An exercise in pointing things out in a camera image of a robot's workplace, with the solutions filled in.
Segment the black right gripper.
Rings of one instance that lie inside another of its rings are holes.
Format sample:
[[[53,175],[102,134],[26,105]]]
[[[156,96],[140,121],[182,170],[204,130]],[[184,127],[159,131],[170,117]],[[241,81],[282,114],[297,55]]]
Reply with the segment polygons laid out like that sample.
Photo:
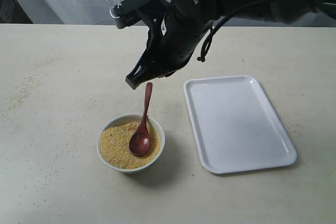
[[[159,20],[165,30],[148,31],[146,49],[126,76],[126,83],[135,90],[142,83],[183,68],[218,17],[217,0],[171,0]]]

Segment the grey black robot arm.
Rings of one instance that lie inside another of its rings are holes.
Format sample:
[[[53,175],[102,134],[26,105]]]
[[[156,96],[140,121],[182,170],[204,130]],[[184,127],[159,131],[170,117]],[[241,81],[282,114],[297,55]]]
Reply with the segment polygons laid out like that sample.
[[[146,49],[126,83],[133,89],[185,67],[197,45],[205,61],[213,37],[234,17],[290,24],[307,13],[335,18],[335,0],[171,0],[158,17],[145,6],[136,11],[149,28]]]

